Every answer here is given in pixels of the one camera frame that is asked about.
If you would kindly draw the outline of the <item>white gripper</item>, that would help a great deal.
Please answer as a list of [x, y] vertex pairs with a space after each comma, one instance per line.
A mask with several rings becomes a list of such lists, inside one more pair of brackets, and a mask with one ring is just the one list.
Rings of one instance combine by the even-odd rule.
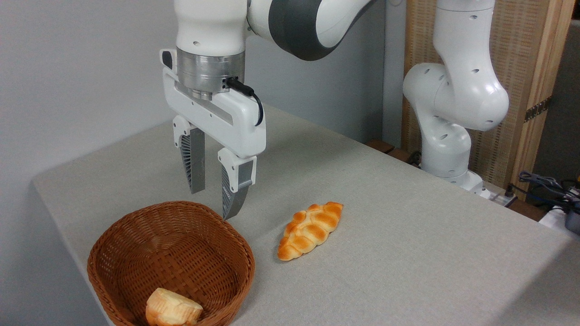
[[236, 216], [256, 181], [256, 155], [266, 147], [266, 120], [252, 96], [230, 87], [243, 82], [245, 51], [190, 53], [162, 49], [165, 98], [177, 116], [174, 144], [180, 150], [187, 184], [195, 194], [205, 190], [205, 134], [224, 146], [223, 218]]

